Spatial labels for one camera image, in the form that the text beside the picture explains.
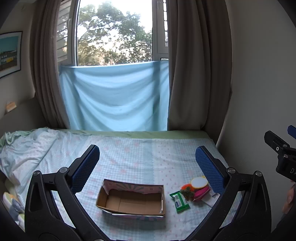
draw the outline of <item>bedsheet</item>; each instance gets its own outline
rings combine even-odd
[[[190,209],[177,214],[169,196],[202,171],[195,161],[195,150],[204,145],[227,166],[209,138],[139,139],[89,135],[37,129],[27,137],[19,137],[0,152],[0,169],[15,185],[19,200],[25,205],[33,171],[57,172],[80,157],[89,145],[100,148],[100,160],[82,192],[76,196],[89,216],[113,240],[182,240],[204,219],[210,207],[203,202],[190,203]],[[104,178],[143,184],[163,184],[166,215],[163,221],[130,220],[108,215],[95,206]],[[72,225],[56,192],[54,198],[64,221]],[[239,205],[241,194],[225,219],[227,225]]]

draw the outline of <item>blue rubber pad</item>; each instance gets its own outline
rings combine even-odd
[[[99,158],[100,150],[97,146],[94,146],[72,176],[71,190],[74,194],[82,191]]]
[[[224,178],[201,147],[196,149],[195,160],[213,191],[222,194],[224,192]]]
[[[296,128],[290,125],[288,127],[288,134],[296,139]]]

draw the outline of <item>green sheet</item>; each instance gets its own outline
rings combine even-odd
[[[195,138],[209,138],[204,131],[80,131],[80,130],[66,130],[78,134],[89,135],[104,135],[110,137],[125,137],[137,139],[195,139]]]
[[[19,137],[26,137],[32,131],[15,131],[13,133],[7,132],[0,138],[0,148],[4,147],[5,144],[12,144],[15,139]]]

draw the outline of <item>yellow round object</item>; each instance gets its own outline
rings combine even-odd
[[[208,185],[208,181],[205,177],[195,177],[191,180],[190,184],[195,189],[202,189]]]

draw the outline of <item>open cardboard box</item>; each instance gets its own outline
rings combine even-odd
[[[162,219],[165,214],[164,187],[104,179],[96,206],[113,216],[139,220]]]

